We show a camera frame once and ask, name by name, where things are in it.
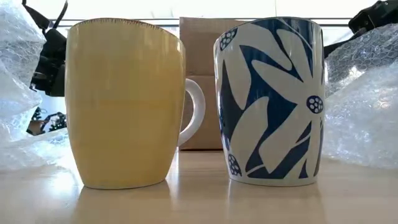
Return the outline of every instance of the blue background pattern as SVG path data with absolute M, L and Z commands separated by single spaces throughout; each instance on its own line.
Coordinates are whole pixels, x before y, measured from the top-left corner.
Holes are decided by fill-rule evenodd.
M 266 28 L 271 31 L 272 35 L 274 36 L 277 44 L 279 45 L 279 48 L 283 51 L 283 53 L 287 56 L 287 58 L 290 58 L 287 55 L 287 52 L 284 50 L 284 47 L 282 45 L 282 41 L 277 35 L 277 30 L 283 29 L 287 31 L 294 32 L 297 31 L 311 46 L 312 48 L 312 43 L 313 43 L 313 24 L 309 21 L 301 20 L 301 19 L 294 19 L 294 18 L 283 18 L 283 21 L 286 22 L 289 26 L 284 24 L 282 21 L 278 19 L 264 19 L 260 21 L 254 21 L 252 24 L 255 24 L 257 26 Z M 308 64 L 310 66 L 310 71 L 312 72 L 313 70 L 313 62 L 312 62 L 312 50 L 308 47 L 307 43 L 303 42 L 303 46 L 305 49 L 305 52 L 307 54 L 308 58 Z M 273 88 L 271 88 L 261 77 L 260 75 L 256 72 L 254 67 L 252 66 L 252 60 L 258 60 L 261 62 L 265 62 L 269 65 L 274 66 L 275 68 L 278 68 L 282 71 L 285 71 L 292 75 L 293 77 L 297 78 L 301 82 L 302 79 L 299 77 L 294 64 L 293 68 L 288 71 L 284 69 L 282 66 L 280 66 L 277 62 L 275 62 L 273 59 L 271 59 L 268 55 L 266 55 L 264 52 L 255 49 L 253 47 L 247 46 L 247 45 L 240 45 L 240 49 L 242 51 L 242 54 L 244 56 L 244 59 L 246 61 L 246 64 L 248 66 L 248 69 L 251 74 L 251 86 L 249 90 L 249 95 L 246 101 L 246 106 L 245 109 L 241 109 L 238 104 L 235 102 L 234 97 L 232 95 L 231 91 L 231 86 L 229 84 L 228 80 L 228 74 L 227 74 L 227 69 L 225 62 L 223 62 L 223 75 L 222 75 L 222 85 L 221 85 L 221 93 L 219 99 L 220 99 L 220 105 L 219 105 L 219 114 L 220 114 L 220 128 L 221 128 L 221 135 L 223 138 L 223 141 L 225 143 L 226 149 L 229 151 L 229 143 L 232 137 L 232 134 L 234 132 L 234 129 L 244 113 L 244 111 L 252 104 L 254 103 L 257 99 L 263 97 L 263 96 L 268 96 L 269 97 L 269 103 L 267 107 L 267 116 L 268 116 L 268 128 L 265 130 L 264 134 L 261 136 L 260 141 L 257 143 L 257 146 L 253 149 L 253 152 L 251 154 L 251 157 L 245 164 L 244 168 L 245 171 L 248 172 L 252 170 L 253 168 L 257 166 L 264 165 L 260 155 L 259 155 L 259 148 L 261 144 L 276 130 L 278 127 L 289 117 L 291 112 L 294 110 L 296 107 L 296 104 L 293 102 L 290 102 L 283 98 L 278 92 L 276 92 Z M 300 136 L 300 138 L 297 140 L 299 142 L 301 139 L 303 139 L 305 136 L 310 134 L 311 130 L 311 123 L 308 124 L 307 128 L 305 130 L 302 130 L 303 134 Z M 306 151 L 308 150 L 308 145 L 310 142 L 310 138 L 305 140 L 304 142 L 300 143 L 299 145 L 295 146 L 293 149 L 290 150 L 290 152 L 286 155 L 286 157 L 283 159 L 283 161 L 277 166 L 277 168 L 271 172 L 268 173 L 267 169 L 265 167 L 262 167 L 260 169 L 255 170 L 254 172 L 251 172 L 248 176 L 252 178 L 259 178 L 259 179 L 283 179 L 287 173 L 293 168 L 293 166 L 304 156 Z M 303 169 L 300 174 L 300 178 L 307 178 L 307 172 L 305 170 L 305 164 L 304 163 Z M 317 162 L 317 168 L 315 173 L 317 173 L 319 166 L 319 162 Z

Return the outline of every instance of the mug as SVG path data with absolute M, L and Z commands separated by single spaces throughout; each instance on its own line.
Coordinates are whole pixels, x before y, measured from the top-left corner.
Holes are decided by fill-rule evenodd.
M 214 45 L 216 97 L 229 176 L 257 185 L 314 183 L 325 116 L 321 27 L 273 17 Z
M 185 79 L 182 42 L 151 24 L 100 18 L 74 25 L 65 73 L 70 144 L 87 187 L 163 181 L 176 147 L 192 137 L 205 114 L 202 90 Z M 195 110 L 180 133 L 185 91 Z

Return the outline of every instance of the black object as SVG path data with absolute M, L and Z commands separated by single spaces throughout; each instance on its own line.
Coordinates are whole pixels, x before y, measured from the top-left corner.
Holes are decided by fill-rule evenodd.
M 32 79 L 32 86 L 38 90 L 43 90 L 48 96 L 65 96 L 64 78 L 67 39 L 60 34 L 56 28 L 67 10 L 68 1 L 65 1 L 62 12 L 54 24 L 36 10 L 26 6 L 26 0 L 22 0 L 22 4 L 32 16 L 35 23 L 43 30 L 45 38 L 47 39 L 47 43 L 44 45 L 44 49 L 40 54 L 40 61 Z M 348 22 L 349 28 L 354 33 L 352 38 L 324 47 L 325 58 L 336 48 L 348 41 L 374 28 L 396 22 L 398 22 L 398 1 L 377 1 L 373 6 L 361 10 Z
M 336 50 L 339 46 L 356 39 L 364 33 L 377 27 L 398 22 L 398 1 L 377 1 L 373 6 L 361 10 L 349 22 L 348 27 L 353 31 L 354 35 L 342 42 L 331 44 L 324 48 L 325 58 Z

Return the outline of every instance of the yellow mug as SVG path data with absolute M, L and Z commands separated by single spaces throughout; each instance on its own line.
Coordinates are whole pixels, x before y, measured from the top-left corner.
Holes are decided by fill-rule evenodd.
M 179 134 L 185 90 L 194 112 Z M 185 79 L 182 42 L 127 19 L 91 19 L 69 30 L 65 101 L 77 168 L 83 183 L 96 189 L 163 181 L 176 147 L 205 114 L 202 90 Z

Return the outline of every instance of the mug rim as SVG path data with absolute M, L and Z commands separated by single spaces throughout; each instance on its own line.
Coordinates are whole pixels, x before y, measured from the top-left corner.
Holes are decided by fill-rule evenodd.
M 176 39 L 180 44 L 182 44 L 182 46 L 185 48 L 183 42 L 174 34 L 172 34 L 171 32 L 162 29 L 161 27 L 157 26 L 157 25 L 153 25 L 153 24 L 149 24 L 147 22 L 142 22 L 142 21 L 138 21 L 135 19 L 124 19 L 124 18 L 117 18 L 117 17 L 99 17 L 99 18 L 94 18 L 94 19 L 86 19 L 83 21 L 80 21 L 78 23 L 76 23 L 75 25 L 71 26 L 71 28 L 69 29 L 69 32 L 72 29 L 76 29 L 77 27 L 83 25 L 83 24 L 89 24 L 89 23 L 96 23 L 96 22 L 123 22 L 129 25 L 137 25 L 137 26 L 144 26 L 144 27 L 149 27 L 151 29 L 154 30 L 159 30 L 160 32 L 163 32 L 169 36 L 171 36 L 172 38 Z
M 274 16 L 274 17 L 267 17 L 267 18 L 255 19 L 255 20 L 253 20 L 253 21 L 247 21 L 247 22 L 244 22 L 244 23 L 242 23 L 242 24 L 240 24 L 240 25 L 234 26 L 234 27 L 228 29 L 227 31 L 223 32 L 223 33 L 216 39 L 215 44 L 217 44 L 217 41 L 218 41 L 224 34 L 230 32 L 231 30 L 233 30 L 233 29 L 235 29 L 235 28 L 238 28 L 238 27 L 243 26 L 243 25 L 246 25 L 246 24 L 250 24 L 250 23 L 252 23 L 252 22 L 264 21 L 264 20 L 268 20 L 268 19 L 296 19 L 296 20 L 301 20 L 301 21 L 307 21 L 307 22 L 309 22 L 309 23 L 312 23 L 312 24 L 318 26 L 318 27 L 322 30 L 321 25 L 317 24 L 316 22 L 314 22 L 314 21 L 312 21 L 312 20 L 310 20 L 310 19 L 304 19 L 304 18 L 301 18 L 301 17 L 294 17 L 294 16 Z

